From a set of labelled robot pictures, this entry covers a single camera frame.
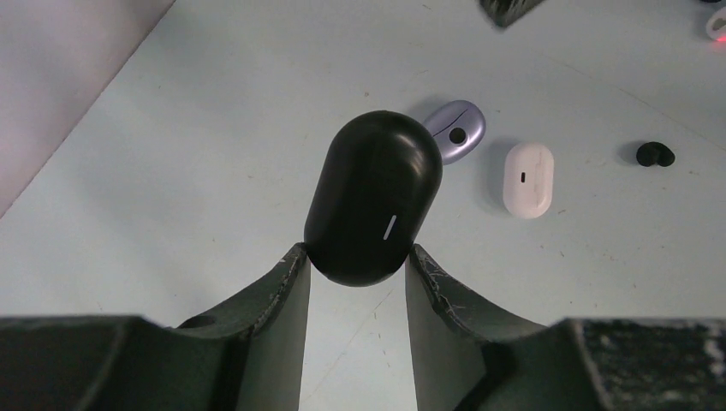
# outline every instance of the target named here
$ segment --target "black object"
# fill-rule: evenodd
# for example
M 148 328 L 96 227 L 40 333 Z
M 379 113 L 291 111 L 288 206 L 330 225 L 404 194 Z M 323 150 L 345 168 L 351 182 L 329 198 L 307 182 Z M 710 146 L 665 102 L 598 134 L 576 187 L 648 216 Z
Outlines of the black object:
M 137 317 L 0 319 L 0 409 L 295 411 L 309 293 L 298 244 L 176 330 Z M 406 303 L 420 411 L 726 409 L 724 320 L 547 328 L 459 283 L 421 246 L 408 255 Z
M 374 111 L 330 144 L 305 223 L 310 260 L 348 286 L 383 281 L 403 264 L 441 184 L 436 142 L 403 114 Z
M 486 15 L 501 28 L 511 26 L 544 0 L 479 0 Z
M 297 410 L 309 296 L 299 244 L 176 330 L 138 317 L 0 319 L 0 409 Z
M 640 146 L 635 158 L 643 167 L 651 167 L 655 164 L 669 167 L 675 162 L 675 154 L 665 144 L 656 141 Z

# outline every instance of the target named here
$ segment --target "computer mouse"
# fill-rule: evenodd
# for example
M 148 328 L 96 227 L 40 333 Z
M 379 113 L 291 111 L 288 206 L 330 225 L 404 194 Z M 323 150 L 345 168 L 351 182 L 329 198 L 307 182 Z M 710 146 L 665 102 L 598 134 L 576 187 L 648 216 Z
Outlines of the computer mouse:
M 356 117 L 330 143 L 305 222 L 308 258 L 343 285 L 388 278 L 411 251 L 442 175 L 419 122 L 391 111 Z
M 486 131 L 484 114 L 466 100 L 445 104 L 423 124 L 436 141 L 443 164 L 461 160 L 482 141 Z
M 706 23 L 705 31 L 708 37 L 726 42 L 726 7 L 718 10 Z
M 520 143 L 504 161 L 504 205 L 519 218 L 537 218 L 552 204 L 555 158 L 539 143 Z

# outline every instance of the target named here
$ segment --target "purple object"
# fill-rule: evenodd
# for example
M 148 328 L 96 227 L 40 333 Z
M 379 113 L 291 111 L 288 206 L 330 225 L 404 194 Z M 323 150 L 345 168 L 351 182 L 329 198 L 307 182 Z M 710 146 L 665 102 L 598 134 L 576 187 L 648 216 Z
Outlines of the purple object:
M 484 138 L 486 120 L 479 107 L 465 100 L 447 103 L 424 121 L 444 164 L 462 159 Z

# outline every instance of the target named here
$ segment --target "table surface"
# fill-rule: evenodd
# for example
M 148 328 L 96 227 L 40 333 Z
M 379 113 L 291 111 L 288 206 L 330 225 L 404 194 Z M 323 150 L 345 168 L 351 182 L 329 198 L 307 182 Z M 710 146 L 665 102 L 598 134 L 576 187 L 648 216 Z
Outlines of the table surface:
M 726 316 L 726 45 L 687 0 L 549 0 L 504 33 L 470 0 L 178 0 L 0 220 L 0 312 L 178 325 L 267 272 L 348 120 L 477 104 L 417 242 L 497 304 Z M 641 168 L 662 141 L 672 167 Z M 555 195 L 508 215 L 503 157 L 546 144 Z M 401 273 L 313 276 L 302 410 L 415 409 Z

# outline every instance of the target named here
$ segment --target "white mark on black object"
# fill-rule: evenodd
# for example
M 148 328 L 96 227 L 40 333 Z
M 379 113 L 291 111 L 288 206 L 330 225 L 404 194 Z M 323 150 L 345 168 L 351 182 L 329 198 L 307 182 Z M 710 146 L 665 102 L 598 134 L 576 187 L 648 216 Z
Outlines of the white mark on black object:
M 390 218 L 390 221 L 388 222 L 388 228 L 386 229 L 386 232 L 384 234 L 384 241 L 388 240 L 388 236 L 390 235 L 390 231 L 393 229 L 393 224 L 396 222 L 396 215 L 394 214 L 393 217 Z

